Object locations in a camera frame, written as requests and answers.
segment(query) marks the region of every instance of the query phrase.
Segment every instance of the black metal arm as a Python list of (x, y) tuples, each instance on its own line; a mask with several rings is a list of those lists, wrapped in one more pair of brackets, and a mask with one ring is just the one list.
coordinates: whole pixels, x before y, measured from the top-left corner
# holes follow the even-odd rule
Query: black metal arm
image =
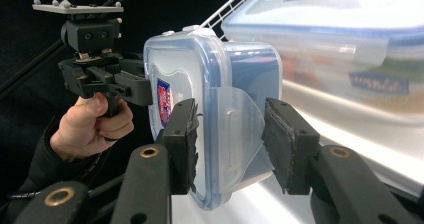
[(318, 224), (418, 223), (362, 158), (342, 146), (319, 144), (319, 134), (289, 104), (266, 101), (263, 135), (283, 191), (307, 195)]
[[(124, 176), (92, 191), (80, 182), (56, 183), (36, 195), (16, 223), (95, 223), (111, 213), (111, 223), (116, 224), (171, 223), (171, 195), (185, 195), (194, 187), (196, 110), (194, 99), (177, 103), (156, 144), (132, 152)], [(117, 200), (95, 204), (96, 198), (121, 183)]]

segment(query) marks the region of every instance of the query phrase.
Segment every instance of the wire rack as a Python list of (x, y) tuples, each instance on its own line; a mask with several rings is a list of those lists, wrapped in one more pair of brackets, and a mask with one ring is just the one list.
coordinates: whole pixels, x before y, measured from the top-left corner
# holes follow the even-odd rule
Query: wire rack
[(206, 21), (200, 26), (212, 29), (215, 34), (222, 40), (227, 41), (224, 32), (221, 29), (221, 23), (224, 19), (233, 13), (239, 6), (245, 3), (247, 0), (229, 0), (221, 8), (219, 8), (214, 14), (212, 14)]

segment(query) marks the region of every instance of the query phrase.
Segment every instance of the screw hole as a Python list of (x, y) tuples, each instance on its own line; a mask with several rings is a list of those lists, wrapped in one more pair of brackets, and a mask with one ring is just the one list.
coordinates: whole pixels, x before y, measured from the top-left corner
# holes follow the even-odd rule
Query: screw hole
[(349, 151), (347, 151), (343, 148), (339, 148), (339, 147), (331, 148), (330, 153), (333, 154), (334, 156), (340, 157), (340, 158), (349, 158), (350, 157)]
[(109, 32), (107, 32), (107, 31), (102, 32), (102, 37), (103, 38), (109, 37)]
[(159, 153), (159, 150), (156, 148), (147, 148), (140, 152), (140, 156), (144, 158), (154, 157)]
[(93, 34), (91, 33), (85, 34), (85, 40), (91, 40), (91, 39), (93, 39)]
[(71, 199), (75, 194), (75, 190), (71, 187), (63, 187), (52, 191), (44, 199), (46, 206), (59, 206)]

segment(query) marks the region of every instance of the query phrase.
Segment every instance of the clear plastic box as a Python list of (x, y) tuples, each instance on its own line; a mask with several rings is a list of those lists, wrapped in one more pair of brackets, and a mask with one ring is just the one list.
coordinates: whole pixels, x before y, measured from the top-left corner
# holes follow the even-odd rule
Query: clear plastic box
[(424, 172), (424, 0), (247, 0), (222, 29), (284, 66), (283, 100), (414, 196)]
[(182, 100), (195, 98), (203, 114), (191, 193), (202, 209), (212, 210), (272, 174), (261, 140), (265, 98), (281, 94), (281, 60), (272, 46), (224, 43), (210, 29), (190, 27), (150, 38), (144, 61), (154, 138)]

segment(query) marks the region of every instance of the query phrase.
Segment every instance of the blue container lid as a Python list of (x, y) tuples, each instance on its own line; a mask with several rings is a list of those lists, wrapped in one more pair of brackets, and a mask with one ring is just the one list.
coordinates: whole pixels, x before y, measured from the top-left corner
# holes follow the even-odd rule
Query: blue container lid
[(424, 0), (248, 0), (222, 29), (229, 40), (260, 40), (381, 64), (398, 48), (423, 45), (423, 6)]

